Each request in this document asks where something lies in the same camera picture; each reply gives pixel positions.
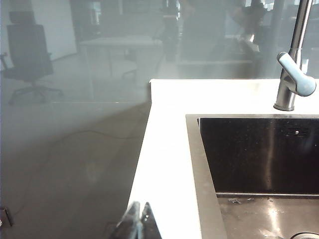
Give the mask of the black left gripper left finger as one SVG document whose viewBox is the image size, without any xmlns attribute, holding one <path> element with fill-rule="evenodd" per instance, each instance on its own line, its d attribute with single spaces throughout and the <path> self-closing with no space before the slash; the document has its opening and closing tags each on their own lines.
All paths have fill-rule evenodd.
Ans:
<svg viewBox="0 0 319 239">
<path fill-rule="evenodd" d="M 140 203 L 132 202 L 121 220 L 116 225 L 115 229 L 111 233 L 112 239 L 137 239 L 139 230 L 139 218 Z"/>
</svg>

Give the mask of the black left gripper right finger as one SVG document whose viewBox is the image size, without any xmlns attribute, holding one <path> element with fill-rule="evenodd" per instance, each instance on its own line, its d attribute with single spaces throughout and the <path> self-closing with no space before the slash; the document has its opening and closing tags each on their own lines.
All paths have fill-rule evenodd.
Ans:
<svg viewBox="0 0 319 239">
<path fill-rule="evenodd" d="M 149 202 L 146 202 L 144 206 L 141 223 L 142 239 L 162 239 Z"/>
</svg>

